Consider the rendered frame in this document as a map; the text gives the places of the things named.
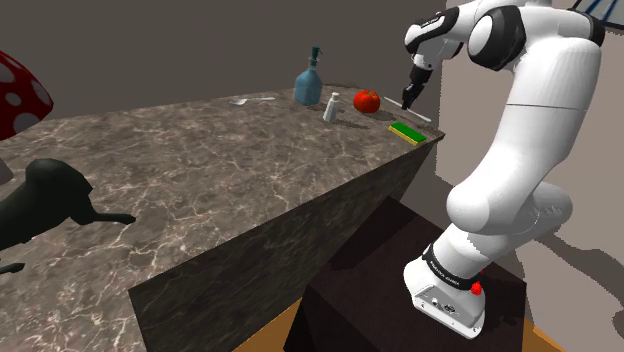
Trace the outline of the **white stick utensil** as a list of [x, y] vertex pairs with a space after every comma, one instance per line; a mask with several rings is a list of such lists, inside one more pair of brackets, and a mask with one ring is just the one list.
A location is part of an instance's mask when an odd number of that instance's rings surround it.
[[420, 113], [417, 113], [417, 112], [411, 110], [410, 108], [404, 108], [402, 106], [403, 105], [402, 103], [399, 103], [399, 102], [397, 102], [397, 101], [395, 101], [395, 100], [393, 100], [393, 99], [391, 99], [391, 98], [389, 98], [387, 96], [383, 96], [383, 99], [385, 99], [387, 102], [397, 106], [398, 108], [400, 108], [400, 109], [402, 109], [404, 111], [407, 111], [407, 112], [417, 116], [419, 119], [421, 119], [421, 120], [423, 120], [423, 121], [425, 121], [427, 123], [432, 123], [432, 120], [430, 118], [428, 118], [428, 117], [426, 117], [426, 116], [424, 116], [424, 115], [422, 115]]

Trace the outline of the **green and yellow sponge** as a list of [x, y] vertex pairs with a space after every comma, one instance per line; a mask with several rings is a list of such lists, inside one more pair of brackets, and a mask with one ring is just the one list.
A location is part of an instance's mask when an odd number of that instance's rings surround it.
[[408, 143], [416, 146], [426, 141], [426, 137], [402, 122], [396, 122], [388, 127], [388, 130], [401, 137]]

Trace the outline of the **red tomato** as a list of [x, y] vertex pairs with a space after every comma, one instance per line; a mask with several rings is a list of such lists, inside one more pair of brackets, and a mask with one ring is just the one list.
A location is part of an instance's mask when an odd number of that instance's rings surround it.
[[353, 99], [353, 106], [356, 110], [365, 114], [372, 114], [379, 110], [381, 105], [380, 97], [375, 91], [359, 91]]

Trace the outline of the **small white bottle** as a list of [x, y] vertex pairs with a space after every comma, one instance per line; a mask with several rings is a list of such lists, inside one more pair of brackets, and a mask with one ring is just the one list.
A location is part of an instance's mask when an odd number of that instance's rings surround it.
[[333, 122], [335, 120], [338, 111], [339, 98], [340, 94], [338, 92], [333, 92], [331, 94], [331, 97], [327, 102], [325, 112], [323, 114], [324, 121]]

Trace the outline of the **blue soap dispenser bottle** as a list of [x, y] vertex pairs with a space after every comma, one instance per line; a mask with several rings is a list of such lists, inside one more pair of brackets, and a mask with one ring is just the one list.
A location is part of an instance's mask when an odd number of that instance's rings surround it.
[[317, 74], [317, 63], [321, 49], [313, 46], [308, 58], [308, 68], [295, 81], [294, 99], [304, 106], [313, 106], [319, 103], [322, 92], [322, 81]]

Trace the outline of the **dark robot stand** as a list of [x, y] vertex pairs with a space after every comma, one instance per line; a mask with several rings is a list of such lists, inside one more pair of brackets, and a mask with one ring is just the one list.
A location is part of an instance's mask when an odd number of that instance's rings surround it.
[[404, 267], [440, 233], [386, 198], [307, 285], [284, 352], [527, 352], [526, 284], [497, 264], [481, 278], [485, 324], [476, 338], [414, 308]]

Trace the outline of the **black dog figure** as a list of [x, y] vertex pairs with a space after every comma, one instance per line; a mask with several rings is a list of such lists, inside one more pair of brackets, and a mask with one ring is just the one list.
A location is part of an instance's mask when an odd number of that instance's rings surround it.
[[81, 226], [136, 221], [130, 214], [96, 211], [90, 200], [92, 190], [86, 177], [64, 161], [32, 161], [24, 182], [0, 201], [0, 251], [25, 244], [68, 218]]

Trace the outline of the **red white-spotted mushroom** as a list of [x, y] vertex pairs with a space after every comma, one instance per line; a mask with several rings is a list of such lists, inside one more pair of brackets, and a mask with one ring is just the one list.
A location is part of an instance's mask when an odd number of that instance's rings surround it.
[[42, 121], [54, 102], [36, 77], [0, 50], [0, 141]]

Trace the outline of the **blue and white wall picture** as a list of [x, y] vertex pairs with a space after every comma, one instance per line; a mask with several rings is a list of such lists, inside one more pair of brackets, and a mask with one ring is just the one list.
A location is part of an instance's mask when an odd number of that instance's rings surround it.
[[624, 0], [576, 0], [572, 8], [599, 19], [609, 29], [624, 31]]

